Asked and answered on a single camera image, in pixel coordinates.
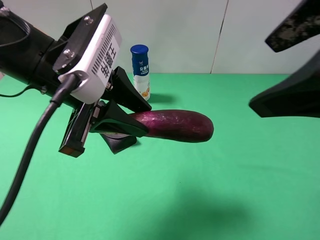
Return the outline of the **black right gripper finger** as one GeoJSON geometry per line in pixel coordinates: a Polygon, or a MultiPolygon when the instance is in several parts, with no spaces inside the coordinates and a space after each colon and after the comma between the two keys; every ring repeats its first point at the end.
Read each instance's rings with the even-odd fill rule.
{"type": "Polygon", "coordinates": [[[320,1],[302,0],[265,39],[265,43],[278,53],[319,34],[320,1]]]}
{"type": "Polygon", "coordinates": [[[262,118],[319,118],[320,53],[282,82],[253,97],[248,105],[262,118]]]}

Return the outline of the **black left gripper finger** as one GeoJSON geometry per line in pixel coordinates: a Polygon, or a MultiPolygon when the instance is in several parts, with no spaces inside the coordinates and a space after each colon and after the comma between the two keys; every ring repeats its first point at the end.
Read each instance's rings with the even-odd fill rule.
{"type": "Polygon", "coordinates": [[[98,102],[93,111],[89,131],[91,133],[122,134],[134,137],[144,137],[149,132],[146,126],[122,110],[115,101],[98,102]]]}
{"type": "Polygon", "coordinates": [[[151,105],[140,95],[131,83],[125,70],[118,66],[112,73],[111,98],[133,112],[151,111],[151,105]]]}

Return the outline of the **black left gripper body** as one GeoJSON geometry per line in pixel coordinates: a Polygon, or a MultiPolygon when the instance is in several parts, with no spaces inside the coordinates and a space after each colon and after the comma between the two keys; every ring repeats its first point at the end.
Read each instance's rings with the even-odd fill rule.
{"type": "MultiPolygon", "coordinates": [[[[106,14],[108,6],[103,3],[76,21],[70,23],[59,40],[51,44],[44,55],[44,60],[48,62],[55,73],[55,80],[61,83],[58,77],[75,67],[80,61],[89,42],[98,29],[102,17],[106,14]]],[[[80,84],[80,78],[71,74],[67,76],[77,80],[76,89],[80,84]]],[[[71,96],[71,93],[63,102],[73,108],[67,129],[65,131],[59,152],[74,158],[84,153],[84,144],[90,129],[90,119],[97,102],[86,104],[71,96]]]]}

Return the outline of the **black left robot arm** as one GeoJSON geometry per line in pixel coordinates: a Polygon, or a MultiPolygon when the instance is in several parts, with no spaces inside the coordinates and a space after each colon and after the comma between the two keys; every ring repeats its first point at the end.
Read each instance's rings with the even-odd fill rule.
{"type": "Polygon", "coordinates": [[[64,103],[72,107],[59,151],[80,156],[89,133],[98,133],[113,153],[148,134],[148,128],[126,113],[151,110],[115,66],[122,36],[102,4],[70,23],[55,40],[13,13],[0,8],[0,70],[5,75],[53,96],[68,77],[77,86],[64,103]]]}

